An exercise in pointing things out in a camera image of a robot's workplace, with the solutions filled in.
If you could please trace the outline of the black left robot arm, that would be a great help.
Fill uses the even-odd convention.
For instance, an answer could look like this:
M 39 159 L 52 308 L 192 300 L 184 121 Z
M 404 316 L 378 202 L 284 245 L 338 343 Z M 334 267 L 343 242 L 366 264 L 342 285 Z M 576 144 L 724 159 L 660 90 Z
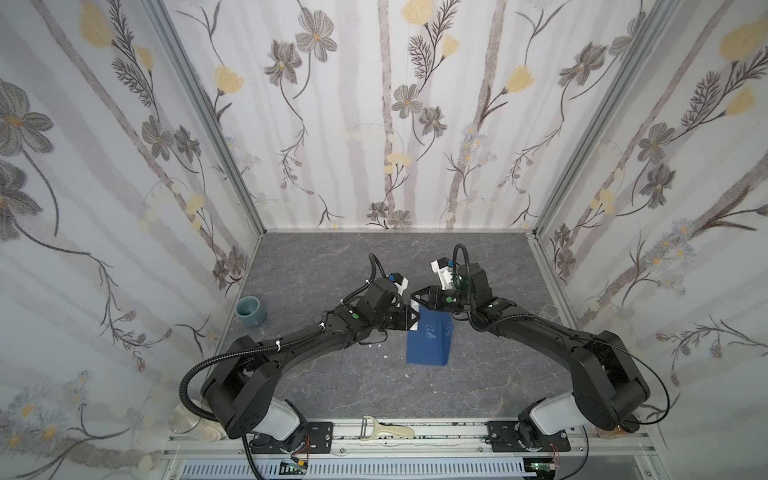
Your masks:
M 374 332 L 409 330 L 419 313 L 403 299 L 407 286 L 398 273 L 375 279 L 324 312 L 315 326 L 263 342 L 245 336 L 226 353 L 203 361 L 203 369 L 212 369 L 201 389 L 209 415 L 231 439 L 251 432 L 278 441 L 300 438 L 301 415 L 274 397 L 281 377 L 304 362 L 361 345 Z

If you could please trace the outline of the dark blue envelope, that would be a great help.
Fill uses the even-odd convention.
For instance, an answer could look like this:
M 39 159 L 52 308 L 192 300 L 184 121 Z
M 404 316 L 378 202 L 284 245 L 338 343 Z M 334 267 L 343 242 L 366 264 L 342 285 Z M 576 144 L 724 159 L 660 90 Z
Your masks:
M 449 313 L 419 307 L 420 319 L 408 330 L 406 362 L 415 365 L 446 366 L 449 362 L 453 318 Z

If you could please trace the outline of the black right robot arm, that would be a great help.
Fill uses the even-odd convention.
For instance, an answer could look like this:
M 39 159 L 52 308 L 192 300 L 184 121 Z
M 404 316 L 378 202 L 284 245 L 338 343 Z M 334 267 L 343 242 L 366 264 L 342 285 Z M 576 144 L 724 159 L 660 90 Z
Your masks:
M 476 332 L 520 342 L 571 375 L 569 391 L 538 400 L 518 415 L 513 431 L 522 449 L 540 450 L 570 428 L 639 430 L 634 411 L 649 399 L 650 388 L 617 335 L 574 330 L 495 295 L 477 263 L 445 266 L 438 275 L 438 285 L 411 294 L 414 303 L 433 312 L 463 314 Z

